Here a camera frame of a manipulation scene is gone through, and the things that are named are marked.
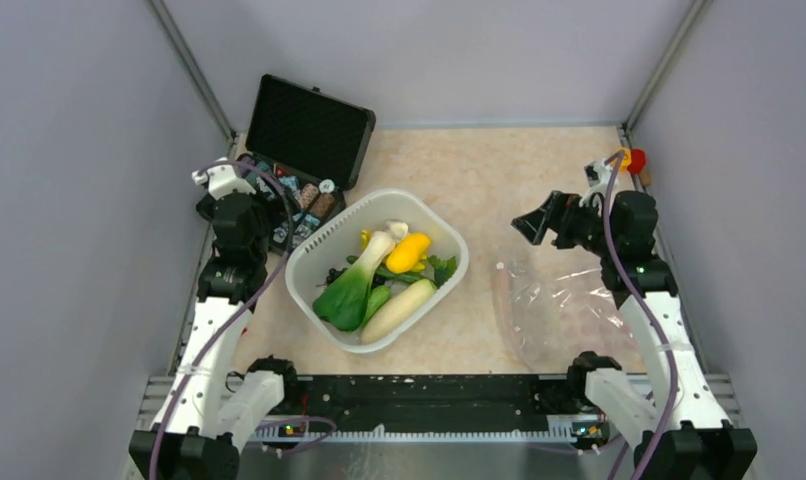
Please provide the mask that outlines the clear zip top bag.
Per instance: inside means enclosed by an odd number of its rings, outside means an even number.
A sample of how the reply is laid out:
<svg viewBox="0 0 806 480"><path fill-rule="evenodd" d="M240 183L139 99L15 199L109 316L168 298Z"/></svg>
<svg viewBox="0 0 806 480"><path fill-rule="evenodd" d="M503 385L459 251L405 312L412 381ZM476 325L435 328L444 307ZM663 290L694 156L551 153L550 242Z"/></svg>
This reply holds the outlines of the clear zip top bag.
<svg viewBox="0 0 806 480"><path fill-rule="evenodd" d="M635 337L600 274L588 264L539 273L521 259L495 261L492 305L510 358L532 373L563 373L580 353L592 351L642 373Z"/></svg>

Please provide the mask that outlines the green bok choy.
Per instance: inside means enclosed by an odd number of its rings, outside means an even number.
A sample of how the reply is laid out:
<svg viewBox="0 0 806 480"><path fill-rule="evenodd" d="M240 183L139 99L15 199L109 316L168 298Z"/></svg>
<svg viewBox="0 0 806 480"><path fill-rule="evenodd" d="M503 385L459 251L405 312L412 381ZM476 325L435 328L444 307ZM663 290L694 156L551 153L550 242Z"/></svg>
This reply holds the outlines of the green bok choy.
<svg viewBox="0 0 806 480"><path fill-rule="evenodd" d="M340 331L356 330L365 315L371 276L395 246L385 231L373 232L367 249L313 302L315 315Z"/></svg>

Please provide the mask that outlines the yellow bell pepper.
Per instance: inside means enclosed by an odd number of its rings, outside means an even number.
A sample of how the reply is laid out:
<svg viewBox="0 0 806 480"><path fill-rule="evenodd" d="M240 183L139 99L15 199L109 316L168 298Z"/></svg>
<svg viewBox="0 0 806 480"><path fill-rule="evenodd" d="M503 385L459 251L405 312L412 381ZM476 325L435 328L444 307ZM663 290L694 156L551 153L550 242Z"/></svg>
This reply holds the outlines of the yellow bell pepper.
<svg viewBox="0 0 806 480"><path fill-rule="evenodd" d="M424 233L407 235L386 257L386 268L394 274L422 272L425 269L423 260L431 243L431 238Z"/></svg>

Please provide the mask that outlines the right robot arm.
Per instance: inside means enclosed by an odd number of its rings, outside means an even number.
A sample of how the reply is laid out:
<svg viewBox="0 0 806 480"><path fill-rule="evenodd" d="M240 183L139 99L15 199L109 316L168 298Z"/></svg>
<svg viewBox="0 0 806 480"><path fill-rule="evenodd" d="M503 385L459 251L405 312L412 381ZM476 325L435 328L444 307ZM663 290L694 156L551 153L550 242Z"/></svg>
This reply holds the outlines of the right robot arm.
<svg viewBox="0 0 806 480"><path fill-rule="evenodd" d="M712 393L684 326L679 289L655 252L655 200L622 191L552 192L512 226L532 245L553 232L557 249L596 255L601 278L638 346L650 382L640 393L620 364L593 351L568 368L565 397L579 412L600 409L633 455L636 479L742 479L757 454L748 428L733 424Z"/></svg>

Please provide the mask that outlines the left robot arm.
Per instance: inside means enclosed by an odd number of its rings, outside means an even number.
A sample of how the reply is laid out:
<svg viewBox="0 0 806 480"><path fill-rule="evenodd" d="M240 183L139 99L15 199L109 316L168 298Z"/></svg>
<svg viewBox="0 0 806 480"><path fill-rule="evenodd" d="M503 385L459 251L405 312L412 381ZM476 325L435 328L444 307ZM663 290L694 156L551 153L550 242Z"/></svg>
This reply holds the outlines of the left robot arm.
<svg viewBox="0 0 806 480"><path fill-rule="evenodd" d="M270 226L258 194L229 193L210 203L214 252L198 279L188 343L151 425L133 433L129 454L147 479L234 479L240 455L263 418L298 404L284 364L247 374L225 400L238 341L258 299L282 271L267 271Z"/></svg>

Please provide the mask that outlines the white plastic basket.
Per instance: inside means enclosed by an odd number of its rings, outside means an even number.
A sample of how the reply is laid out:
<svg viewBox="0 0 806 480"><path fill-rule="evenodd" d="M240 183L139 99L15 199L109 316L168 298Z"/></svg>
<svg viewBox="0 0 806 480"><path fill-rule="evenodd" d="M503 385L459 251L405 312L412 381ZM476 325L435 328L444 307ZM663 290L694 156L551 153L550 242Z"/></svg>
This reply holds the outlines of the white plastic basket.
<svg viewBox="0 0 806 480"><path fill-rule="evenodd" d="M385 348L465 275L467 243L415 195L381 189L345 209L295 249L290 295L343 351Z"/></svg>

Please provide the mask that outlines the green leaf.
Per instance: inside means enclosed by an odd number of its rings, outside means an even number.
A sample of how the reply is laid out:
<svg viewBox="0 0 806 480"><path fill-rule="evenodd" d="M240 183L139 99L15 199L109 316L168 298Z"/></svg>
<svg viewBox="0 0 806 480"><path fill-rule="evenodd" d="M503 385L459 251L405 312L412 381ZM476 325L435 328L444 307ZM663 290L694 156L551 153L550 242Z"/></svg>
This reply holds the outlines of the green leaf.
<svg viewBox="0 0 806 480"><path fill-rule="evenodd" d="M455 256L441 259L436 255L431 255L427 258L427 262L432 267L433 281L438 288L442 287L458 268L458 261Z"/></svg>

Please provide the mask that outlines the black grape bunch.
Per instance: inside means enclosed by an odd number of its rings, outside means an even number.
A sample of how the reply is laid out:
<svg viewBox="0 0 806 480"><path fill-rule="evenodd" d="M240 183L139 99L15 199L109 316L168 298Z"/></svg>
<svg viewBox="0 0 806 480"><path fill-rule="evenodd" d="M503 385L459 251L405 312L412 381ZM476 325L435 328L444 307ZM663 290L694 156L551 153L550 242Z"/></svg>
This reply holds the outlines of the black grape bunch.
<svg viewBox="0 0 806 480"><path fill-rule="evenodd" d="M324 279L322 284L323 287L328 287L332 283L334 283L340 276L342 276L347 271L346 268L343 269L329 269L327 275Z"/></svg>

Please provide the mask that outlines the black open case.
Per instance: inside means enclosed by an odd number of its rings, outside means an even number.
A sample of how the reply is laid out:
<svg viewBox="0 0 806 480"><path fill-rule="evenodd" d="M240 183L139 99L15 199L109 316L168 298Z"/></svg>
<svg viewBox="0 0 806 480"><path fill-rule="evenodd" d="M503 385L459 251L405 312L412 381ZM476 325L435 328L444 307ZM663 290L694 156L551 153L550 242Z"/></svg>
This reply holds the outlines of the black open case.
<svg viewBox="0 0 806 480"><path fill-rule="evenodd" d="M262 76L241 160L273 174L292 212L257 174L245 175L266 200L269 248L296 247L346 208L376 125L375 113L286 79Z"/></svg>

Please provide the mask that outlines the long dark green cucumber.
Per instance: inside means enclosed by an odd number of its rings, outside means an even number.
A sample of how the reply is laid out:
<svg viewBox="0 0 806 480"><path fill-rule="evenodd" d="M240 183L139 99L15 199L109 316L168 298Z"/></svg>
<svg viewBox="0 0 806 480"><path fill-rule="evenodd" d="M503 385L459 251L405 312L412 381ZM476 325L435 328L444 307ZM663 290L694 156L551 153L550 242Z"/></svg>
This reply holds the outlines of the long dark green cucumber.
<svg viewBox="0 0 806 480"><path fill-rule="evenodd" d="M384 265L380 265L371 276L371 285L384 285L386 281L397 281L405 284L412 284L425 279L421 273L392 273Z"/></svg>

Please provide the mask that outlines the red yellow emergency button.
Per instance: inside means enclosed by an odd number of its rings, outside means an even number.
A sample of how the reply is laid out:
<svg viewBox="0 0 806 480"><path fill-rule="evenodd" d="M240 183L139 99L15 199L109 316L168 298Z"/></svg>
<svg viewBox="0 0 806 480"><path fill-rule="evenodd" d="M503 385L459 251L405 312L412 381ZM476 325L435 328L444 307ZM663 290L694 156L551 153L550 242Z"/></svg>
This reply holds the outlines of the red yellow emergency button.
<svg viewBox="0 0 806 480"><path fill-rule="evenodd" d="M651 177L647 167L646 152L640 148L626 147L623 147L622 151L624 152L624 158L619 171L636 176L642 187L648 187L651 184Z"/></svg>

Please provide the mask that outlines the white radish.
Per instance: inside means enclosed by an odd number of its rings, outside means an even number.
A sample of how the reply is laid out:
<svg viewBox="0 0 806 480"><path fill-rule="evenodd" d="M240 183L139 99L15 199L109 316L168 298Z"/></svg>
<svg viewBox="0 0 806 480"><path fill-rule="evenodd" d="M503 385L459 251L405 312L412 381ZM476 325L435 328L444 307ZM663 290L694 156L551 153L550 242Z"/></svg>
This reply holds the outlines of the white radish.
<svg viewBox="0 0 806 480"><path fill-rule="evenodd" d="M377 342L394 331L437 291L437 286L428 279L409 285L399 294L387 300L370 318L361 333L363 344Z"/></svg>

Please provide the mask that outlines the light green small cucumber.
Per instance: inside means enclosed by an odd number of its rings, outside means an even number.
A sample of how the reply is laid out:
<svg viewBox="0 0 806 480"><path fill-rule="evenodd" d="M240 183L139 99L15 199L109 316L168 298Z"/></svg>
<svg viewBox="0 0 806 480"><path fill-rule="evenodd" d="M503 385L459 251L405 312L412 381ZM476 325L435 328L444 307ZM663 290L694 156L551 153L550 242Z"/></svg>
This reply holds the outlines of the light green small cucumber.
<svg viewBox="0 0 806 480"><path fill-rule="evenodd" d="M376 312L391 298L391 289L386 285L374 287L368 296L365 315L361 322L364 327Z"/></svg>

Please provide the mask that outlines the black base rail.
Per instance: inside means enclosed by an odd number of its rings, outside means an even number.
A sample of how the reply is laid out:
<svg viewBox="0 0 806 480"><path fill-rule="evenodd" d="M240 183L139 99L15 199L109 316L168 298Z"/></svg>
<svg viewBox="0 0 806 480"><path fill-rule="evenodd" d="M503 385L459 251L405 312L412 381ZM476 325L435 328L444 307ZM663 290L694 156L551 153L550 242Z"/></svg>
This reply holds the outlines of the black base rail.
<svg viewBox="0 0 806 480"><path fill-rule="evenodd" d="M299 377L294 370L230 375L211 394L215 425L249 443L292 449L329 442L526 442L605 449L602 414L571 397L560 376Z"/></svg>

